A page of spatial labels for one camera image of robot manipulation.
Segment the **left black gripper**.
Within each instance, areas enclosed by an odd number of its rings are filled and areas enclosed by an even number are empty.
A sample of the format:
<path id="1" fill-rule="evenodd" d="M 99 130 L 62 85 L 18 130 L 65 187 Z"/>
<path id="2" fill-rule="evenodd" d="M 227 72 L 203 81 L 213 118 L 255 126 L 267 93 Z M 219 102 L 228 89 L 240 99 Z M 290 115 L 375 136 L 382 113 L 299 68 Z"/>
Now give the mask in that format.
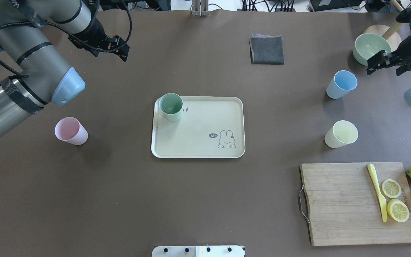
<path id="1" fill-rule="evenodd" d="M 84 31 L 73 35 L 80 39 L 80 41 L 85 42 L 87 45 L 90 45 L 96 49 L 110 50 L 111 48 L 111 52 L 113 54 L 116 54 L 123 62 L 127 61 L 130 50 L 127 42 L 125 42 L 120 36 L 114 36 L 111 39 L 111 42 L 107 41 L 110 37 L 105 34 L 104 28 L 97 18 L 94 18 Z M 69 36 L 68 39 L 76 48 L 84 49 L 90 52 L 93 56 L 98 57 L 98 50 L 85 46 L 71 36 Z"/>

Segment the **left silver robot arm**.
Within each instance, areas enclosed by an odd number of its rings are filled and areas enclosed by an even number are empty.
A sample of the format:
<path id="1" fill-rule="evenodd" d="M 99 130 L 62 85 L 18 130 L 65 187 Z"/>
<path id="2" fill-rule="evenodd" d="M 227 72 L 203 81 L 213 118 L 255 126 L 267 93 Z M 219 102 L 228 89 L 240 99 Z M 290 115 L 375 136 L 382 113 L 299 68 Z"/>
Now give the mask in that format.
<path id="1" fill-rule="evenodd" d="M 112 52 L 127 60 L 128 41 L 106 35 L 96 19 L 99 6 L 98 0 L 0 0 L 0 65 L 13 73 L 0 82 L 0 137 L 48 103 L 62 106 L 85 89 L 42 27 L 58 28 L 94 56 Z"/>

